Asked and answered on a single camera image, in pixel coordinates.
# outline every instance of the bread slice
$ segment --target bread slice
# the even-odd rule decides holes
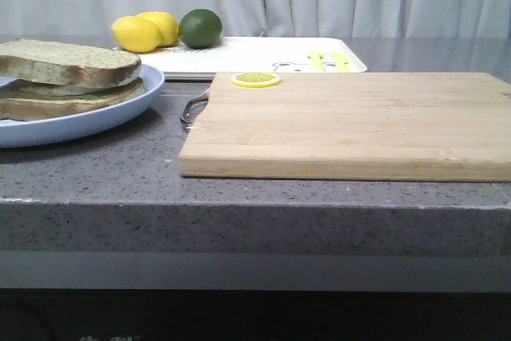
[[[33,39],[0,43],[0,76],[111,88],[134,81],[140,71],[140,57],[128,51]]]
[[[80,96],[42,96],[20,90],[26,82],[14,80],[0,86],[0,120],[35,121],[83,113],[115,105],[144,93],[137,78],[127,85]]]

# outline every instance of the lime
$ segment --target lime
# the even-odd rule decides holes
[[[231,81],[242,87],[262,88],[280,83],[280,76],[270,72],[242,72],[231,76]]]
[[[165,11],[146,11],[137,14],[137,16],[153,22],[160,29],[163,41],[159,47],[171,46],[177,42],[179,25],[174,15]]]
[[[211,10],[188,12],[179,24],[179,38],[191,48],[207,48],[215,44],[222,34],[222,21]]]
[[[151,52],[163,40],[156,24],[137,16],[118,18],[111,28],[113,36],[121,48],[140,54]]]

